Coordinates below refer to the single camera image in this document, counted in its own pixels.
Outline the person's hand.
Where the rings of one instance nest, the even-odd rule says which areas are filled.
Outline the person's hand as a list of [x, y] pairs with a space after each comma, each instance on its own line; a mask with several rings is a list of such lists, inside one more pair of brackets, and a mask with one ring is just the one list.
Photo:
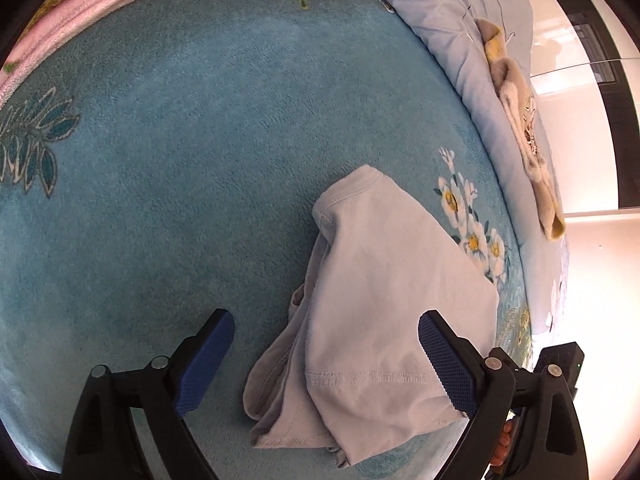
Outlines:
[[491, 467], [501, 467], [508, 458], [513, 432], [513, 420], [507, 420], [501, 430], [500, 437], [492, 453], [489, 465]]

